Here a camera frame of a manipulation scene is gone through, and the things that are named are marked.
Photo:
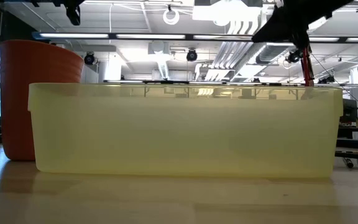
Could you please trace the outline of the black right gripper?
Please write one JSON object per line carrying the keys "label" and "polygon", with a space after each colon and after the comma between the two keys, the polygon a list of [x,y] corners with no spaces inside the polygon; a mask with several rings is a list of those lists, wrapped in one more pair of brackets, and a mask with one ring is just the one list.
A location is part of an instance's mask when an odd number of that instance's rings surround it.
{"label": "black right gripper", "polygon": [[283,0],[275,6],[270,19],[255,33],[252,41],[283,42],[289,40],[299,49],[309,46],[308,26],[353,0]]}

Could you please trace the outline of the red desk lamp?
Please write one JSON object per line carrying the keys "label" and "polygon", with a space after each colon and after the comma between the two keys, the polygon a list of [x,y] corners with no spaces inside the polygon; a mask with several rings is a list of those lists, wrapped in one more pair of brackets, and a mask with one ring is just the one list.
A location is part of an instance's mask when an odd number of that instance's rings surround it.
{"label": "red desk lamp", "polygon": [[313,66],[310,60],[310,47],[307,46],[302,50],[301,66],[303,71],[303,77],[305,86],[314,86],[314,73]]}

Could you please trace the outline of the long ceiling light strip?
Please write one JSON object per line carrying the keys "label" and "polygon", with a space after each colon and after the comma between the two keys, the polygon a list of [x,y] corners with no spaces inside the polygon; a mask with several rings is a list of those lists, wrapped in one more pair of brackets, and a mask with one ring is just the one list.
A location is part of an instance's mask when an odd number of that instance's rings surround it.
{"label": "long ceiling light strip", "polygon": [[[216,42],[252,42],[252,35],[229,34],[146,34],[146,33],[64,33],[33,32],[37,40],[183,40],[183,41],[216,41]],[[309,36],[311,43],[358,44],[358,37],[325,37]]]}

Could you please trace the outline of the orange plastic cup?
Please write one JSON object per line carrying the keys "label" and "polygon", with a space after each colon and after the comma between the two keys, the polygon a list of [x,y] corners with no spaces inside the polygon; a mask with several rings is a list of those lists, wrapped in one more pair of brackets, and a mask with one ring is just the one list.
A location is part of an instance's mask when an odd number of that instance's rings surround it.
{"label": "orange plastic cup", "polygon": [[34,141],[27,110],[31,83],[79,83],[84,66],[76,53],[31,40],[0,44],[1,133],[6,157],[33,161]]}

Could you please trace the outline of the black monitor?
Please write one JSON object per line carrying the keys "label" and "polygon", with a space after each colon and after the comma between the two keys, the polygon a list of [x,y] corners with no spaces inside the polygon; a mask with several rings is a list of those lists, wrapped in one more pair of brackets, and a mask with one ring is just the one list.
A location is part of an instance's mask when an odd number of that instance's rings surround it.
{"label": "black monitor", "polygon": [[343,114],[340,118],[341,123],[353,123],[357,120],[356,100],[343,99]]}

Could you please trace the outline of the grey ribbed air duct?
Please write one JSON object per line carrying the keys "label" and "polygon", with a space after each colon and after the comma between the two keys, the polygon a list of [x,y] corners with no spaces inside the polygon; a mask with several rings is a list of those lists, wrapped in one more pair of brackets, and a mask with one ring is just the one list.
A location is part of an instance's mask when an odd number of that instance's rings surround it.
{"label": "grey ribbed air duct", "polygon": [[287,45],[266,45],[255,58],[256,64],[270,64],[288,50]]}

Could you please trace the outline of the yellow translucent plastic bin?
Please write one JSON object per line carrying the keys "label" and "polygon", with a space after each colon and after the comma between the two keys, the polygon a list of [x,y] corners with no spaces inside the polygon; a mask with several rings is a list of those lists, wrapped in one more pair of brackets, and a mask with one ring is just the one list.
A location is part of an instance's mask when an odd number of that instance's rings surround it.
{"label": "yellow translucent plastic bin", "polygon": [[42,172],[325,178],[338,88],[33,83]]}

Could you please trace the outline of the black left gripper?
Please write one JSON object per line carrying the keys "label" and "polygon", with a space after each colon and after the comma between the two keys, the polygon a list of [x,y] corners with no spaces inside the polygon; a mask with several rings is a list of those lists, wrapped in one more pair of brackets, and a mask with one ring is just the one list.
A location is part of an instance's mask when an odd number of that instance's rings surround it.
{"label": "black left gripper", "polygon": [[70,20],[71,24],[74,26],[79,26],[81,24],[81,9],[80,5],[86,0],[30,0],[30,2],[38,7],[39,3],[50,2],[55,7],[60,7],[63,5],[66,9],[67,18]]}

